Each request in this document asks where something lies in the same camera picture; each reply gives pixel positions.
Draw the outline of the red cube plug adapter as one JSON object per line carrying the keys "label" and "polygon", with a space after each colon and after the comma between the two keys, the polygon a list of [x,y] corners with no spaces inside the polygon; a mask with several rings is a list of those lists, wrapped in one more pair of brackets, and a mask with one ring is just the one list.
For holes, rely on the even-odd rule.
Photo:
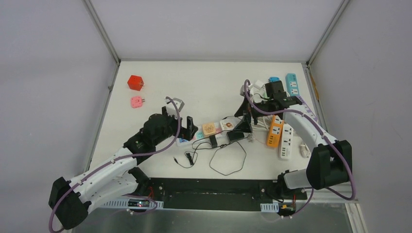
{"label": "red cube plug adapter", "polygon": [[141,76],[131,75],[127,81],[127,84],[131,90],[140,91],[144,86],[144,81]]}

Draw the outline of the tan cube adapter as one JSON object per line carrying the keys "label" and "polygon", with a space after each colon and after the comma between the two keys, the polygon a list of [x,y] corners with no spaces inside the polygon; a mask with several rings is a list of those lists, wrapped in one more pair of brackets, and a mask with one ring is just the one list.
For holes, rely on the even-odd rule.
{"label": "tan cube adapter", "polygon": [[216,127],[213,122],[206,123],[202,125],[202,131],[203,131],[204,137],[209,137],[216,133]]}

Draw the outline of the pink adapter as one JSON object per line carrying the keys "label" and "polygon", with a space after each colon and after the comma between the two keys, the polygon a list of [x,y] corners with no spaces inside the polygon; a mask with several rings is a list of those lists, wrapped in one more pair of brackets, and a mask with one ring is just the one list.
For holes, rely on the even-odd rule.
{"label": "pink adapter", "polygon": [[130,104],[133,109],[140,108],[143,106],[145,99],[141,96],[134,96],[130,99]]}

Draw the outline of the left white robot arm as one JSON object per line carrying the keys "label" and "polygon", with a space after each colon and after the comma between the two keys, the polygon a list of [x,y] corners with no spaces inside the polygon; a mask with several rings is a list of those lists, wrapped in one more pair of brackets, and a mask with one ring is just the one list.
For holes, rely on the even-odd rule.
{"label": "left white robot arm", "polygon": [[148,190],[147,177],[138,165],[150,156],[167,150],[171,143],[156,149],[166,139],[191,140],[198,130],[192,117],[187,116],[186,123],[183,123],[179,108],[169,104],[162,107],[160,114],[149,116],[135,135],[96,168],[68,180],[64,177],[56,179],[48,201],[52,209],[50,232],[54,232],[55,217],[60,221],[62,230],[70,230],[111,199],[131,193],[139,197],[145,195]]}

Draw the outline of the long white power strip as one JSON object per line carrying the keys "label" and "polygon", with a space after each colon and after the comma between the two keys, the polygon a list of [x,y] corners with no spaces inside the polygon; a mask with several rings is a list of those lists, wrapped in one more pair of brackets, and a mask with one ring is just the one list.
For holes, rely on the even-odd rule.
{"label": "long white power strip", "polygon": [[[234,129],[234,127],[228,128],[227,126],[222,126],[222,124],[219,122],[214,122],[214,127],[215,137],[217,141],[221,141],[223,138],[227,138],[227,133],[233,131]],[[194,137],[190,141],[182,138],[176,139],[176,145],[178,147],[195,146],[200,144],[201,142],[210,142],[209,138],[204,136],[202,127],[200,127],[200,129],[195,133]]]}

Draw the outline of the orange power strip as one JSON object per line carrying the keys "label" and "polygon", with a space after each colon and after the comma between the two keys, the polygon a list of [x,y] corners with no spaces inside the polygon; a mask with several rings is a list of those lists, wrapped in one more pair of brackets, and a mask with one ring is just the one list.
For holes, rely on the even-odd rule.
{"label": "orange power strip", "polygon": [[282,120],[278,115],[273,115],[272,122],[268,129],[268,136],[266,140],[266,145],[271,148],[277,148],[280,140],[281,134],[284,126],[284,120]]}

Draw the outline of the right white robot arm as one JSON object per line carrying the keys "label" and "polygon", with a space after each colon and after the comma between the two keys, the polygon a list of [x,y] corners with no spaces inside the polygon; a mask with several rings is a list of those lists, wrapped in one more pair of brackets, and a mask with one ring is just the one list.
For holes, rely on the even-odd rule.
{"label": "right white robot arm", "polygon": [[245,80],[243,102],[236,112],[249,114],[249,119],[278,115],[297,132],[310,149],[305,169],[280,175],[276,194],[288,199],[296,189],[327,189],[345,200],[354,200],[356,188],[352,174],[352,147],[346,140],[339,141],[315,121],[299,96],[287,96],[285,92],[272,92],[268,100],[255,103],[250,95],[250,81]]}

